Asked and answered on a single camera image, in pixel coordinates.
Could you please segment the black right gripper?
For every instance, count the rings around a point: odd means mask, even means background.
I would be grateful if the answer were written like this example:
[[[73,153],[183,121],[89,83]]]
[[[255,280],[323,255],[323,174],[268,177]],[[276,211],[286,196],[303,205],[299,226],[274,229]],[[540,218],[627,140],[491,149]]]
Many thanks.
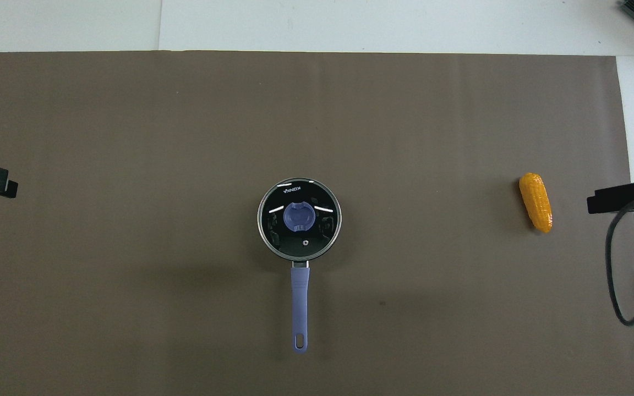
[[[594,195],[587,197],[588,213],[617,213],[633,200],[634,183],[596,190]]]

